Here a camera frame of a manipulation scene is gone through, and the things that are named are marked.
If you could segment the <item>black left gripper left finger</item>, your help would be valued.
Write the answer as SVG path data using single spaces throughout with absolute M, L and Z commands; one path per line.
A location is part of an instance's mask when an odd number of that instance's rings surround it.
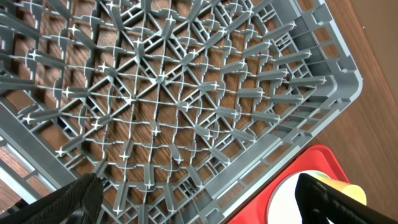
M 1 218 L 1 224 L 96 223 L 101 211 L 104 185 L 95 173 L 79 179 L 38 201 Z

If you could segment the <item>red plastic serving tray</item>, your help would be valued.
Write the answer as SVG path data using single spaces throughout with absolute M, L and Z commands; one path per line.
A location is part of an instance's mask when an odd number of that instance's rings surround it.
M 311 146 L 242 208 L 229 224 L 266 224 L 268 204 L 273 191 L 289 175 L 306 170 L 317 170 L 332 179 L 349 182 L 349 178 L 329 147 L 321 144 Z

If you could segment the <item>grey plastic dishwasher rack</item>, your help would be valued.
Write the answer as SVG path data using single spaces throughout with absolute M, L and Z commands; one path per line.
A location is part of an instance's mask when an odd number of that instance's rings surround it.
M 99 223 L 224 222 L 362 88 L 325 1 L 1 1 L 1 172 Z

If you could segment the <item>yellow plastic cup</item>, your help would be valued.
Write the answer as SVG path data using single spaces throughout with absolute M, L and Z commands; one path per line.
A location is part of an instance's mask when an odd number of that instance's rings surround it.
M 323 183 L 329 185 L 330 187 L 333 187 L 334 189 L 351 197 L 352 199 L 355 199 L 357 202 L 363 205 L 367 205 L 366 194 L 360 186 L 332 179 L 325 173 L 317 170 L 306 170 L 305 173 L 322 181 Z

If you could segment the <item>light blue round plate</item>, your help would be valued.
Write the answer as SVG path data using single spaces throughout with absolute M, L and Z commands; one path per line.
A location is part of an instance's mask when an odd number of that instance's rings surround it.
M 295 188 L 300 174 L 330 178 L 317 170 L 305 170 L 288 175 L 271 194 L 267 206 L 268 224 L 302 224 L 302 217 L 295 199 Z

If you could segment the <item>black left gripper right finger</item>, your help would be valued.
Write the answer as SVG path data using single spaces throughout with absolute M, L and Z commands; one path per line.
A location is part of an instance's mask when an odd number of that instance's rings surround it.
M 397 224 L 309 174 L 300 174 L 295 199 L 303 224 Z

